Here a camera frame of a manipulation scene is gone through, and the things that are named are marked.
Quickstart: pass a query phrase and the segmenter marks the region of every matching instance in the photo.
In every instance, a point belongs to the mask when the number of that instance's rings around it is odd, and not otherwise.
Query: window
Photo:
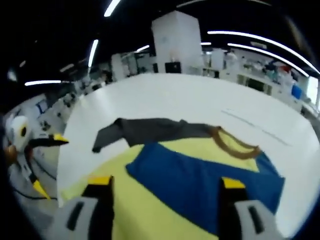
[[[313,104],[316,104],[316,101],[317,101],[318,84],[319,84],[319,81],[318,81],[317,78],[315,78],[313,76],[309,77],[309,79],[308,79],[308,88],[306,90],[306,96],[311,99],[311,102]]]

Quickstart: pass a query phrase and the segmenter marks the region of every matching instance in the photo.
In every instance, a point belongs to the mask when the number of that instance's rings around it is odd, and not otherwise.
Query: yellow cloth
[[[221,135],[228,146],[245,152],[231,138]],[[220,149],[212,138],[186,138],[160,142],[169,150],[206,161],[226,164],[237,168],[259,172],[255,159],[239,160]],[[125,166],[131,163],[142,150],[136,145],[102,164],[90,176],[85,176],[72,187],[62,191],[64,200],[80,196],[88,184],[89,177],[114,176],[114,226],[112,236],[115,240],[176,240],[202,239],[217,240],[190,221],[181,217],[140,183],[131,178]]]

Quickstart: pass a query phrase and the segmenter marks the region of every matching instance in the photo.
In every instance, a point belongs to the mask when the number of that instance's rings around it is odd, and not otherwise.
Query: dark gray cloth
[[[185,138],[211,138],[210,125],[173,121],[167,118],[124,119],[99,130],[92,151],[100,150],[122,138],[130,147],[138,144],[172,141]]]

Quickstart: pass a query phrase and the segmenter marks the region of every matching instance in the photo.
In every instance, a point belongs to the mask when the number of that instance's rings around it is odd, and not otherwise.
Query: black cable
[[[13,191],[17,192],[18,194],[20,194],[21,196],[30,199],[30,200],[50,200],[47,199],[46,197],[42,197],[42,196],[29,196],[29,195],[25,195],[24,193],[20,192],[18,189],[16,189],[14,186],[11,185],[11,187],[13,188]],[[58,200],[56,197],[50,197],[52,200]]]
[[[36,158],[33,158],[35,164],[37,164],[37,166],[44,171],[50,178],[52,178],[53,180],[57,181],[57,178],[55,178],[54,176],[52,176],[48,171],[45,170],[45,168],[36,160]]]

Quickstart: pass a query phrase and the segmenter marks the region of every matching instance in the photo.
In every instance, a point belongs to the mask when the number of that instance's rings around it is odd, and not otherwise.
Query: white tabletop
[[[117,118],[184,119],[220,125],[248,144],[259,145],[285,177],[276,213],[285,237],[300,229],[315,204],[320,144],[303,116],[249,87],[184,74],[141,74],[80,97],[64,133],[70,143],[60,148],[58,192],[129,147],[122,139],[99,154],[92,153],[98,130]]]

